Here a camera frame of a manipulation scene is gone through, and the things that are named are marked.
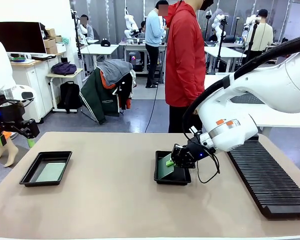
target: pile of clothes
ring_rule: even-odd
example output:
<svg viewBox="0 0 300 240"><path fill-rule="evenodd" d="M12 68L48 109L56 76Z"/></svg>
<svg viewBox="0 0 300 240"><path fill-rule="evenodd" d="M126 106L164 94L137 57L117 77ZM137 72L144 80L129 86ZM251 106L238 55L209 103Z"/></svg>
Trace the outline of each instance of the pile of clothes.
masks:
<svg viewBox="0 0 300 240"><path fill-rule="evenodd" d="M119 117L122 110L131 108L136 73L130 62L105 60L88 77L80 91L82 104L103 124L105 116Z"/></svg>

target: man in beige shirt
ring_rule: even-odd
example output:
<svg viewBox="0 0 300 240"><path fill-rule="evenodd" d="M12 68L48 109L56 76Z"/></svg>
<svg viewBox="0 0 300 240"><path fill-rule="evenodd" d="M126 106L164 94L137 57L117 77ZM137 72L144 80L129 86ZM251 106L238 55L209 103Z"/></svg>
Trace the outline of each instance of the man in beige shirt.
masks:
<svg viewBox="0 0 300 240"><path fill-rule="evenodd" d="M251 48L250 56L246 59L246 62L249 60L260 56L262 52L266 49L267 46L270 46L274 41L274 31L272 26L267 24L267 17L268 17L268 10L261 9L257 15L257 17L261 17L260 23L256 28L253 45ZM247 40L245 42L245 52L244 54L248 53L249 43L251 41L253 33L253 26L251 27Z"/></svg>

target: man in red jacket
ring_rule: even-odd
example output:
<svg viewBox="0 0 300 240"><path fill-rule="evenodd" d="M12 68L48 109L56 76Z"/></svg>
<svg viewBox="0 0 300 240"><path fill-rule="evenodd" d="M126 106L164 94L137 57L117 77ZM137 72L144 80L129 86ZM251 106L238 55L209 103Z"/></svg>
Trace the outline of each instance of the man in red jacket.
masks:
<svg viewBox="0 0 300 240"><path fill-rule="evenodd" d="M205 90L206 59L204 39L196 11L206 10L214 0L183 0L170 5L166 54L165 101L169 105L169 133L182 133L182 117ZM196 112L189 128L202 129Z"/></svg>

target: red jacket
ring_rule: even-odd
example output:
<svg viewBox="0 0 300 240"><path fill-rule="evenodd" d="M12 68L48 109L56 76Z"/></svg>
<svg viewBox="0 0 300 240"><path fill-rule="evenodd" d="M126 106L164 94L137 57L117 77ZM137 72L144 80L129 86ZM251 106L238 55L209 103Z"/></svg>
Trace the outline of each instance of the red jacket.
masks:
<svg viewBox="0 0 300 240"><path fill-rule="evenodd" d="M205 90L204 39L194 9L184 1L168 7L165 101L188 107Z"/></svg>

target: black backpack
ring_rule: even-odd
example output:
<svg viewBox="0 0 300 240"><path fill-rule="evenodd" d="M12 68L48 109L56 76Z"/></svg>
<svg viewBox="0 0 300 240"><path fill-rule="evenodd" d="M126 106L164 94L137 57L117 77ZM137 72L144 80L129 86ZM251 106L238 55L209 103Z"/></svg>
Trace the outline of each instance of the black backpack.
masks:
<svg viewBox="0 0 300 240"><path fill-rule="evenodd" d="M59 62L51 68L54 74L72 75L77 71L77 66L69 62Z"/></svg>
<svg viewBox="0 0 300 240"><path fill-rule="evenodd" d="M82 107L79 98L80 88L74 81L67 81L60 85L61 101L58 104L59 109L65 109L69 114L70 109L78 109Z"/></svg>

